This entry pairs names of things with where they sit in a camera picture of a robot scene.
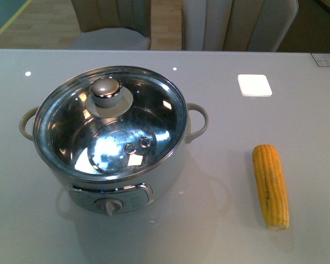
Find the beige chair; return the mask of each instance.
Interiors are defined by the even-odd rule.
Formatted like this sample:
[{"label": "beige chair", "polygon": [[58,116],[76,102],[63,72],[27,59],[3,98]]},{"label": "beige chair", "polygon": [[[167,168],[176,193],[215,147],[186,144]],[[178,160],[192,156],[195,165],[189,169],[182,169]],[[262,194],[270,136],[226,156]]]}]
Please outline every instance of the beige chair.
[{"label": "beige chair", "polygon": [[80,36],[71,50],[149,50],[151,0],[71,0]]},{"label": "beige chair", "polygon": [[297,0],[183,0],[183,50],[274,52]]}]

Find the chair seat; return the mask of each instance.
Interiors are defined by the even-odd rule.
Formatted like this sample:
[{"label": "chair seat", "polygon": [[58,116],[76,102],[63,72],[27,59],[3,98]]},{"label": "chair seat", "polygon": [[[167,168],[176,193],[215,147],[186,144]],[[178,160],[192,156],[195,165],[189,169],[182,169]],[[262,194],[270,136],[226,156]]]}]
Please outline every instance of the chair seat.
[{"label": "chair seat", "polygon": [[70,50],[124,50],[144,51],[150,49],[150,39],[137,31],[115,28],[83,32],[70,45]]}]

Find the table surface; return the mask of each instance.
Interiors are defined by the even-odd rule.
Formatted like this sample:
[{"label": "table surface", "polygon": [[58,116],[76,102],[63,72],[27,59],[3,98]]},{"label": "table surface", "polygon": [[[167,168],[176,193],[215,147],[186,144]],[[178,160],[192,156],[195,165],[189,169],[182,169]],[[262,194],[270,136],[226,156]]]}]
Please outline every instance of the table surface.
[{"label": "table surface", "polygon": [[[210,124],[164,197],[105,217],[71,201],[18,124],[59,84],[111,65],[164,75]],[[265,75],[272,96],[243,96],[239,74]],[[263,223],[259,144],[282,160],[282,232]],[[0,50],[0,263],[330,263],[330,67],[298,53]]]}]

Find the pot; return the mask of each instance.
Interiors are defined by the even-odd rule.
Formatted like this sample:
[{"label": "pot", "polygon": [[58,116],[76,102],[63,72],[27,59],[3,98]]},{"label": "pot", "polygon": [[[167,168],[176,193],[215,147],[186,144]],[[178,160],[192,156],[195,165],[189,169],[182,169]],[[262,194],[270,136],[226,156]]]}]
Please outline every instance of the pot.
[{"label": "pot", "polygon": [[[204,117],[191,132],[188,111]],[[33,116],[32,133],[26,124]],[[21,119],[20,132],[79,206],[111,216],[157,200],[179,178],[186,145],[208,127],[168,79],[138,67],[105,67],[57,87]]]}]

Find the corn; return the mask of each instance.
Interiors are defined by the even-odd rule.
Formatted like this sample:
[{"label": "corn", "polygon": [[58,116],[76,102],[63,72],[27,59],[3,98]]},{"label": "corn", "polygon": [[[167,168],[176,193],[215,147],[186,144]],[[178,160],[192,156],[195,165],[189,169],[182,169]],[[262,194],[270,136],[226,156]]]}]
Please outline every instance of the corn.
[{"label": "corn", "polygon": [[272,145],[259,145],[253,149],[252,161],[265,224],[271,230],[285,230],[290,218],[279,153]]}]

